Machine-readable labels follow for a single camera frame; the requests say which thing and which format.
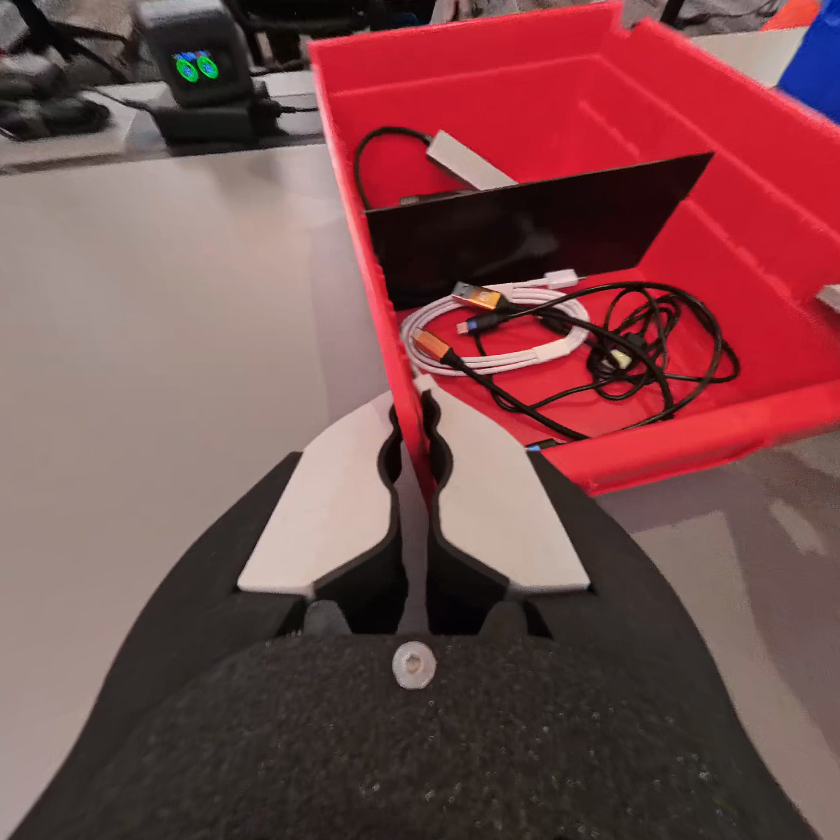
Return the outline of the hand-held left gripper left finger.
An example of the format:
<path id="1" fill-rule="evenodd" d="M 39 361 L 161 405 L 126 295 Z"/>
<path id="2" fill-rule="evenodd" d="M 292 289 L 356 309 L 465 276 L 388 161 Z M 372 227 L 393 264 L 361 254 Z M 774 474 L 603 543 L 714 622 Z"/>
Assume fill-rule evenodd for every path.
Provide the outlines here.
<path id="1" fill-rule="evenodd" d="M 328 579 L 372 551 L 392 525 L 392 479 L 380 456 L 395 427 L 385 392 L 304 448 L 241 571 L 242 592 L 317 597 Z"/>

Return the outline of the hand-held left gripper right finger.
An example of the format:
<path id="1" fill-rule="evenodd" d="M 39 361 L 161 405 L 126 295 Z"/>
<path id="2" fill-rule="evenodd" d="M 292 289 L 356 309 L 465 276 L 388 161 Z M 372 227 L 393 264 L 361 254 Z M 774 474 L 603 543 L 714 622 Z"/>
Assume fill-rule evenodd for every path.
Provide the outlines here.
<path id="1" fill-rule="evenodd" d="M 414 385 L 423 400 L 444 546 L 499 573 L 516 594 L 588 590 L 590 577 L 526 449 L 430 374 Z"/>

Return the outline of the black cable orange plugs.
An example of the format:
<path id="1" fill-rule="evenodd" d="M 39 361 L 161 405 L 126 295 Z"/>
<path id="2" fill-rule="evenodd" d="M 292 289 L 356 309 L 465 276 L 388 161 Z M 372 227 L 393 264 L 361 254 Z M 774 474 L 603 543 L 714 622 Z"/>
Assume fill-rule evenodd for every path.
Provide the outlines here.
<path id="1" fill-rule="evenodd" d="M 586 440 L 587 436 L 583 433 L 555 422 L 536 407 L 526 405 L 505 392 L 492 379 L 494 375 L 524 371 L 558 361 L 582 346 L 590 335 L 589 314 L 578 301 L 562 293 L 563 288 L 575 283 L 576 280 L 534 280 L 503 283 L 498 287 L 479 287 L 459 282 L 449 295 L 416 309 L 402 321 L 399 336 L 413 373 L 465 377 L 483 387 L 512 413 L 530 418 L 565 440 Z M 524 313 L 542 304 L 548 307 L 541 310 L 541 314 L 571 317 L 571 330 L 558 339 L 529 350 L 464 357 L 458 355 L 427 328 L 431 322 L 445 314 L 467 309 L 474 314 L 458 325 L 457 332 L 475 338 L 480 333 L 501 326 L 515 314 Z"/>

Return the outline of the red storage bin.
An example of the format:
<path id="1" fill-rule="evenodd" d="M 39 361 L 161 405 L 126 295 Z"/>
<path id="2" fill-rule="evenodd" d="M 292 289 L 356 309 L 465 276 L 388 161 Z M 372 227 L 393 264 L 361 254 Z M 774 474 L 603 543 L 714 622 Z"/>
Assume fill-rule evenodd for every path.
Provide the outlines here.
<path id="1" fill-rule="evenodd" d="M 476 193 L 436 167 L 443 130 L 518 184 L 713 152 L 639 264 L 639 282 L 705 303 L 741 363 L 675 419 L 655 387 L 571 395 L 552 420 L 589 439 L 548 461 L 591 495 L 717 468 L 838 427 L 838 128 L 618 3 L 319 41 L 310 48 L 332 167 L 395 412 L 421 488 L 435 482 L 421 397 L 366 212 Z"/>

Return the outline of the blue storage bin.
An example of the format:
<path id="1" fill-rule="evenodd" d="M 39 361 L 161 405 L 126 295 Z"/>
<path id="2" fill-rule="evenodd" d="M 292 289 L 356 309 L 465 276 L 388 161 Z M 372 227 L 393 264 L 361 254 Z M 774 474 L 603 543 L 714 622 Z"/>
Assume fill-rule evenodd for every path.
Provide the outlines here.
<path id="1" fill-rule="evenodd" d="M 785 69 L 778 89 L 839 123 L 839 2 L 827 1 Z"/>

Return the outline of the black bin divider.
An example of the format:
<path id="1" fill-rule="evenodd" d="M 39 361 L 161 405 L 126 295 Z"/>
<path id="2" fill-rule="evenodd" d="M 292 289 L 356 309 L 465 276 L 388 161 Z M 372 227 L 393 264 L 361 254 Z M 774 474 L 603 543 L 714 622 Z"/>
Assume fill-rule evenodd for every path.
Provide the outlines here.
<path id="1" fill-rule="evenodd" d="M 397 310 L 465 283 L 578 277 L 635 268 L 713 159 L 713 152 L 570 175 L 366 212 Z"/>

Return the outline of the black power adapter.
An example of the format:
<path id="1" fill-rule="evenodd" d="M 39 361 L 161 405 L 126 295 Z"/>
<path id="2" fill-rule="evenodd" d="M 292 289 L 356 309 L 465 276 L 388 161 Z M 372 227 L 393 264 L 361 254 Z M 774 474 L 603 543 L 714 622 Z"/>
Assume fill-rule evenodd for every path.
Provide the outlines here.
<path id="1" fill-rule="evenodd" d="M 254 144 L 279 136 L 281 105 L 271 99 L 245 99 L 201 108 L 159 107 L 151 117 L 168 145 Z"/>

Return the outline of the black power station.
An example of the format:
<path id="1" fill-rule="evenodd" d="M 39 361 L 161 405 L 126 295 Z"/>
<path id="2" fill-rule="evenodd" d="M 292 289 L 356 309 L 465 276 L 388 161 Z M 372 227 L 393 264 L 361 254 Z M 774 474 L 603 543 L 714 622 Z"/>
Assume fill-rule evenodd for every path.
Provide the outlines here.
<path id="1" fill-rule="evenodd" d="M 245 37 L 224 2 L 137 2 L 133 16 L 178 106 L 220 106 L 254 95 Z"/>

